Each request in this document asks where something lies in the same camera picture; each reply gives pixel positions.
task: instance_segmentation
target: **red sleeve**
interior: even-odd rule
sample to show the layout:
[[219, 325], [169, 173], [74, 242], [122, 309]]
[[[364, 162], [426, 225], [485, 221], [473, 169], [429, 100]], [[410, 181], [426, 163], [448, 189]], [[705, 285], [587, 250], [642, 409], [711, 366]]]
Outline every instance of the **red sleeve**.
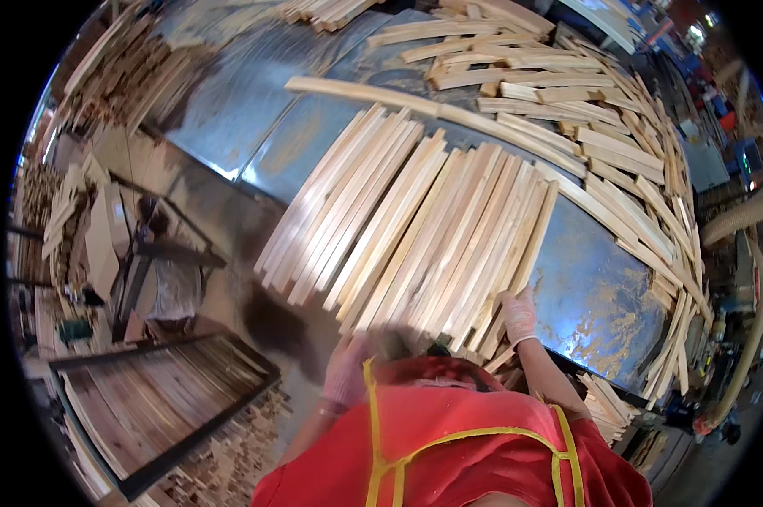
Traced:
[[257, 483], [255, 492], [252, 495], [252, 507], [268, 507], [272, 504], [274, 495], [280, 488], [280, 482], [282, 482], [284, 472], [285, 465], [278, 466]]
[[595, 422], [575, 420], [570, 430], [576, 441], [581, 476], [587, 491], [587, 505], [650, 507], [649, 482], [609, 448]]

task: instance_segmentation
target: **person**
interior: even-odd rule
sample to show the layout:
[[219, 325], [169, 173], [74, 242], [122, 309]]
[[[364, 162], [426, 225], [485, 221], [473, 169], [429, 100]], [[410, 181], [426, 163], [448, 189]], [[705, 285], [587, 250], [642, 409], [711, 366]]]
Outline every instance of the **person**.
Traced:
[[343, 336], [320, 400], [254, 492], [266, 505], [522, 507], [652, 504], [536, 337], [530, 289], [502, 296], [530, 395], [451, 357], [382, 363]]

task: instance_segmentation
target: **yellow trim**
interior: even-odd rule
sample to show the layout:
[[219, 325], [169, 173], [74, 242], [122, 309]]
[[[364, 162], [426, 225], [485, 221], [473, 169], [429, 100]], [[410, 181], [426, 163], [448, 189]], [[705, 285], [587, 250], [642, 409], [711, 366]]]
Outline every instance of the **yellow trim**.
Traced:
[[559, 451], [551, 444], [546, 438], [539, 435], [535, 431], [526, 430], [524, 428], [510, 428], [510, 427], [494, 427], [494, 428], [478, 428], [473, 430], [458, 431], [451, 435], [439, 438], [436, 441], [432, 441], [415, 452], [411, 452], [407, 456], [400, 458], [394, 462], [389, 462], [385, 459], [381, 453], [381, 429], [379, 418], [379, 406], [378, 397], [376, 396], [376, 379], [373, 378], [371, 371], [372, 360], [366, 360], [363, 365], [364, 382], [367, 386], [367, 393], [370, 406], [370, 434], [372, 441], [373, 452], [373, 464], [372, 472], [370, 474], [370, 483], [367, 485], [367, 499], [365, 507], [376, 507], [378, 503], [379, 488], [381, 485], [381, 479], [390, 471], [395, 469], [395, 482], [393, 490], [393, 506], [402, 507], [404, 502], [404, 476], [405, 467], [412, 461], [415, 456], [426, 449], [438, 444], [445, 444], [450, 441], [457, 441], [469, 436], [490, 436], [490, 435], [522, 435], [528, 436], [538, 442], [544, 444], [552, 452], [551, 458], [551, 476], [553, 479], [553, 491], [556, 493], [556, 499], [559, 507], [564, 507], [564, 491], [561, 487], [561, 460], [569, 460], [570, 467], [573, 471], [573, 497], [575, 500], [575, 507], [584, 507], [584, 482], [581, 478], [581, 468], [578, 462], [578, 454], [576, 453], [576, 444], [573, 439], [573, 433], [570, 431], [569, 423], [565, 417], [564, 411], [558, 405], [551, 405], [556, 411], [559, 417], [559, 424], [561, 425], [561, 432], [565, 437], [565, 446], [567, 451]]

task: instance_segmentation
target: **work glove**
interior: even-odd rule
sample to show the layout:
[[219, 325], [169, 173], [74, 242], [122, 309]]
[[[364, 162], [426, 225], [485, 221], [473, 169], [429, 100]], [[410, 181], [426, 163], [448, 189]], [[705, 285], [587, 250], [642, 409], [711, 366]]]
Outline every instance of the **work glove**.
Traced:
[[342, 335], [328, 361], [321, 396], [344, 411], [364, 400], [362, 364], [368, 359], [370, 353], [365, 331]]
[[533, 290], [525, 287], [516, 297], [507, 290], [503, 290], [498, 294], [498, 299], [502, 304], [500, 311], [511, 345], [516, 346], [520, 341], [537, 338]]

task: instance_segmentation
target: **black metal frame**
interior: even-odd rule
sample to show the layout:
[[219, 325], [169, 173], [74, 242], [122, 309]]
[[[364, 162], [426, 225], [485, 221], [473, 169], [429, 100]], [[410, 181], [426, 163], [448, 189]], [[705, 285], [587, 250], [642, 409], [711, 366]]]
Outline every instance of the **black metal frame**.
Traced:
[[[170, 449], [163, 452], [160, 456], [155, 457], [142, 468], [130, 474], [126, 479], [121, 479], [111, 469], [108, 461], [103, 458], [103, 455], [99, 452], [97, 446], [85, 431], [83, 423], [77, 417], [74, 411], [74, 407], [72, 407], [72, 403], [69, 401], [68, 396], [66, 395], [64, 383], [60, 378], [59, 373], [62, 370], [80, 368], [92, 364], [108, 363], [113, 360], [121, 360], [127, 357], [148, 354], [157, 350], [175, 348], [178, 346], [186, 345], [188, 343], [198, 343], [199, 341], [209, 340], [211, 338], [223, 338], [228, 340], [230, 345], [234, 346], [240, 352], [246, 355], [246, 357], [254, 361], [254, 363], [256, 363], [260, 368], [263, 368], [265, 370], [265, 378], [263, 382], [258, 384], [253, 392], [245, 394], [220, 414], [216, 415], [213, 419], [205, 422], [196, 431], [186, 436], [183, 441], [177, 442]], [[153, 486], [153, 484], [158, 482], [162, 477], [173, 470], [173, 468], [175, 468], [181, 462], [181, 460], [184, 459], [184, 457], [187, 456], [198, 444], [202, 443], [208, 436], [212, 435], [227, 421], [229, 421], [233, 415], [235, 415], [238, 411], [243, 409], [255, 398], [260, 396], [263, 392], [271, 388], [277, 381], [280, 380], [280, 370], [277, 368], [277, 366], [270, 362], [270, 360], [265, 359], [265, 357], [245, 344], [242, 340], [237, 338], [233, 339], [224, 333], [213, 333], [203, 337], [174, 341], [171, 343], [164, 343], [155, 346], [144, 346], [138, 349], [123, 350], [109, 354], [101, 354], [67, 360], [56, 360], [49, 362], [49, 366], [52, 370], [52, 380], [54, 381], [54, 388], [57, 391], [58, 398], [63, 405], [63, 409], [66, 412], [67, 417], [73, 422], [78, 438], [83, 441], [92, 459], [97, 462], [101, 472], [103, 472], [103, 475], [114, 485], [115, 488], [119, 490], [120, 493], [122, 493], [123, 496], [125, 496], [126, 499], [128, 499], [129, 502], [134, 501], [139, 495], [147, 491], [151, 486]], [[251, 365], [249, 365], [249, 368], [258, 373], [258, 375], [264, 376], [262, 372], [255, 370]]]

